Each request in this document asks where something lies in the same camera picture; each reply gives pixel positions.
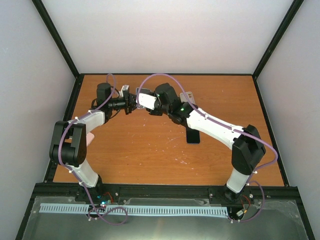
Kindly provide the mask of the white translucent phone case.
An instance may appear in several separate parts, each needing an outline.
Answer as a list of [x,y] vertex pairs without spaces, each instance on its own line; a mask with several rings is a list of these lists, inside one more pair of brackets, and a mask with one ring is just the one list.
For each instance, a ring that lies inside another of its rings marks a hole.
[[179,94],[180,100],[183,103],[190,101],[192,104],[195,104],[195,99],[193,93],[191,91],[187,91],[186,93],[181,92]]

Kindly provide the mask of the blue phone black screen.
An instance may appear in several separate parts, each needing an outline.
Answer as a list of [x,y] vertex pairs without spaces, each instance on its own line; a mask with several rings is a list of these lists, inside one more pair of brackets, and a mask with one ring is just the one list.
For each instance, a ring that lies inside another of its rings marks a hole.
[[196,129],[186,128],[186,142],[188,144],[199,144],[200,140],[200,132]]

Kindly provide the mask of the pink phone case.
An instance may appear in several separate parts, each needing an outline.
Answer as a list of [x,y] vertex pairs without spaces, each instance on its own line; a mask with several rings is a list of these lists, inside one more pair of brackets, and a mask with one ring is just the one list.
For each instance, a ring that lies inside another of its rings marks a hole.
[[86,146],[89,146],[91,142],[94,140],[95,135],[91,132],[86,134]]

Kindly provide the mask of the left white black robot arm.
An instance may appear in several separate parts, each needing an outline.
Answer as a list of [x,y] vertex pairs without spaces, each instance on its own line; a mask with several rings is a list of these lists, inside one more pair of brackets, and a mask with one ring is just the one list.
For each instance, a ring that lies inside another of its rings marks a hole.
[[91,131],[107,123],[113,111],[124,110],[128,115],[136,108],[136,95],[130,93],[129,85],[118,91],[109,83],[100,83],[96,99],[86,114],[54,125],[49,157],[74,174],[81,186],[87,187],[86,195],[92,201],[103,198],[104,188],[98,185],[101,178],[86,159],[87,146],[94,138]]

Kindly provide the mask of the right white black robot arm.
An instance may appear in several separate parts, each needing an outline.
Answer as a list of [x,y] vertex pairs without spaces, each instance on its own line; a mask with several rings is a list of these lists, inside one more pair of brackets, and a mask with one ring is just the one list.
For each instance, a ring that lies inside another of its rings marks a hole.
[[239,199],[250,175],[266,154],[256,127],[234,125],[209,115],[195,104],[183,102],[168,83],[140,94],[138,100],[150,115],[167,115],[173,123],[192,132],[202,132],[227,146],[233,169],[220,194],[230,203]]

